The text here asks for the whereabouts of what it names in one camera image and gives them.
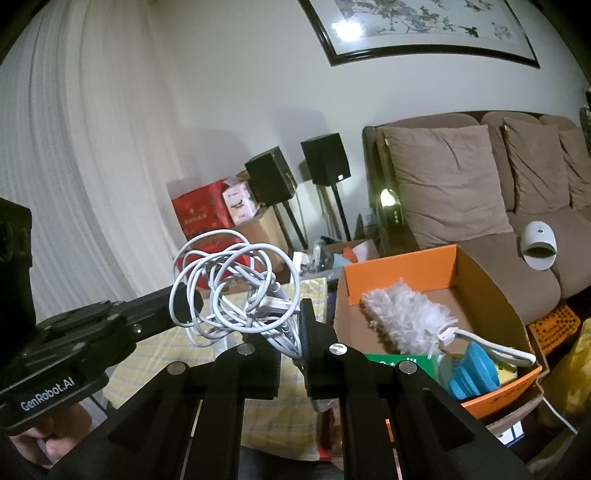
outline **red gift bag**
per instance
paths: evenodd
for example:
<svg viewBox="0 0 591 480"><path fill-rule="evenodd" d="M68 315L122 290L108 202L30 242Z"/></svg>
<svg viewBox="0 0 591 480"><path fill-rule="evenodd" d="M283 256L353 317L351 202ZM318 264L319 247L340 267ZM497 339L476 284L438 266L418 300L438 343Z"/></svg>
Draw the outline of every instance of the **red gift bag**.
<svg viewBox="0 0 591 480"><path fill-rule="evenodd" d="M173 200L173 208L187 240L201 233L234 226L222 192L228 188L218 180Z"/></svg>

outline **speaker stand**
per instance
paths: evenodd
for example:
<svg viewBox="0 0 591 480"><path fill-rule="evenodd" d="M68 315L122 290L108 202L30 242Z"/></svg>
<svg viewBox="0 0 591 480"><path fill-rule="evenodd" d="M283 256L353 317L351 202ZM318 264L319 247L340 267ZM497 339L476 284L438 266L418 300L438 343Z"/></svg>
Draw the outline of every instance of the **speaker stand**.
<svg viewBox="0 0 591 480"><path fill-rule="evenodd" d="M339 209L340 222L343 224L343 230L345 230L345 236L347 241L351 241L351 234L349 233L349 225L347 225L347 219L345 218L345 211L343 210L343 204L340 202L339 189L336 187L336 183L333 183L330 188L333 189L333 194L336 200L336 207Z"/></svg>
<svg viewBox="0 0 591 480"><path fill-rule="evenodd" d="M277 208L277 205L273 205L273 211L275 212L275 216L277 217L277 222L279 223L279 228L281 228L281 233L283 233L283 236L285 237L285 243L287 244L287 249L289 250L288 255L291 257L293 256L295 251L294 244L291 241L290 234L288 233L287 228L285 228L285 222L283 221L283 218L279 213L279 208Z"/></svg>
<svg viewBox="0 0 591 480"><path fill-rule="evenodd" d="M304 250L308 250L308 242L304 238L304 235L301 233L300 226L296 222L296 217L294 217L294 212L291 211L291 207L289 201L282 202L285 211L287 212L287 216L290 218L290 222L293 225L295 232L297 233L297 238L300 239L301 246Z"/></svg>

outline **human hand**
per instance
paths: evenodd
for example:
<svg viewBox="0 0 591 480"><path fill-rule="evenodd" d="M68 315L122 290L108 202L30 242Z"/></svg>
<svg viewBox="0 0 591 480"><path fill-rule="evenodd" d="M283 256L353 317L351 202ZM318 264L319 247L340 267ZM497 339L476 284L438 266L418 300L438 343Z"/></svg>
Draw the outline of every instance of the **human hand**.
<svg viewBox="0 0 591 480"><path fill-rule="evenodd" d="M59 408L41 419L35 427L9 437L19 453L32 463L51 468L52 462L37 444L45 441L47 454L59 460L92 431L92 419L80 405Z"/></svg>

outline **screw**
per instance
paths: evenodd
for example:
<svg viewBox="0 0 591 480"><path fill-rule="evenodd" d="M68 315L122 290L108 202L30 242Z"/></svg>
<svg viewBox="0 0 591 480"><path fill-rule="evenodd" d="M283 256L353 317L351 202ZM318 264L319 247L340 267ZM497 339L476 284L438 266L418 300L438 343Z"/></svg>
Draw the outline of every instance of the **screw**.
<svg viewBox="0 0 591 480"><path fill-rule="evenodd" d="M255 346L251 343L241 343L238 345L237 350L241 355L250 355L255 352Z"/></svg>
<svg viewBox="0 0 591 480"><path fill-rule="evenodd" d="M333 343L329 347L329 351L334 355L344 355L347 353L347 346L344 343Z"/></svg>
<svg viewBox="0 0 591 480"><path fill-rule="evenodd" d="M417 364L412 360L402 360L398 364L398 368L403 374L412 375L417 371Z"/></svg>
<svg viewBox="0 0 591 480"><path fill-rule="evenodd" d="M171 364L166 367L166 370L171 375L180 375L185 371L187 367L182 362L172 362Z"/></svg>

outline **white curtain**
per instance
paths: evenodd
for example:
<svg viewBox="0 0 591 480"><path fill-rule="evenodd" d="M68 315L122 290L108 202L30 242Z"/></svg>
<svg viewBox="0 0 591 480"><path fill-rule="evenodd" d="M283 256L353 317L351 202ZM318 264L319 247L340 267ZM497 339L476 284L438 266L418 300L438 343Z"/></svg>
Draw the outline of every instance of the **white curtain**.
<svg viewBox="0 0 591 480"><path fill-rule="evenodd" d="M172 283L180 138L141 0L52 0L0 66L0 196L33 213L38 320Z"/></svg>

